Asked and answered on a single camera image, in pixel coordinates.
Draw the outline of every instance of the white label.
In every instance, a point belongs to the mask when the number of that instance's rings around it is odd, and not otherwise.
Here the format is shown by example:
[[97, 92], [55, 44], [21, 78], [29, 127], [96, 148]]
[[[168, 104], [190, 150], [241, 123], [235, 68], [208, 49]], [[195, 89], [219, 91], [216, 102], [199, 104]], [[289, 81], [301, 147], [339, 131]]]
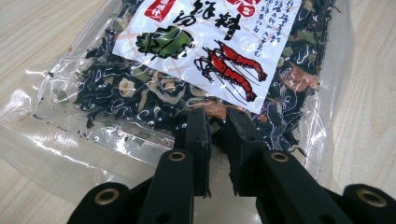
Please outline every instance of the white label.
[[145, 1], [113, 53], [260, 113], [301, 0]]

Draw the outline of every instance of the dried seafood mix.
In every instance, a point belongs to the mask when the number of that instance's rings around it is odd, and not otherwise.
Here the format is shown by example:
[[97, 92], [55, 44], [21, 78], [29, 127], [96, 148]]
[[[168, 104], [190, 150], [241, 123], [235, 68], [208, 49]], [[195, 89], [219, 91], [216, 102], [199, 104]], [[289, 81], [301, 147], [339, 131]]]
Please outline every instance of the dried seafood mix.
[[[103, 114], [132, 120], [152, 130], [177, 134], [185, 130], [189, 111], [203, 107], [210, 117], [213, 137], [221, 139], [226, 108], [243, 108], [181, 79], [112, 54], [115, 40], [126, 29], [141, 3], [123, 1], [122, 11], [107, 26], [102, 43], [87, 52], [86, 59], [91, 60], [92, 65], [77, 74], [78, 97], [74, 104], [87, 112], [87, 128], [93, 126], [98, 114]], [[319, 88], [318, 75], [332, 5], [333, 0], [303, 1], [278, 61], [262, 112], [249, 114], [271, 149], [288, 150], [298, 145], [291, 132], [298, 127], [305, 97]], [[180, 36], [178, 42], [188, 48], [189, 43], [184, 43], [188, 38]], [[169, 49], [158, 53], [158, 57], [162, 57], [162, 53], [178, 55]], [[67, 100], [63, 97], [64, 92], [55, 94]]]

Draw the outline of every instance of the light wood grain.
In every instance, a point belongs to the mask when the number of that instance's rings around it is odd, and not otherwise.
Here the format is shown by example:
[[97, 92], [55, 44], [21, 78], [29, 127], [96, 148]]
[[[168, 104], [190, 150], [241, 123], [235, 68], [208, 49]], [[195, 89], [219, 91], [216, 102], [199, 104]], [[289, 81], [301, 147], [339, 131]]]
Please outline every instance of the light wood grain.
[[352, 77], [333, 125], [333, 175], [396, 197], [396, 2], [360, 1], [352, 11]]
[[[0, 95], [23, 70], [65, 52], [105, 0], [0, 1]], [[396, 198], [396, 1], [359, 1], [350, 85], [333, 124], [333, 175], [343, 188], [366, 183]], [[65, 223], [75, 208], [0, 161], [0, 223]]]

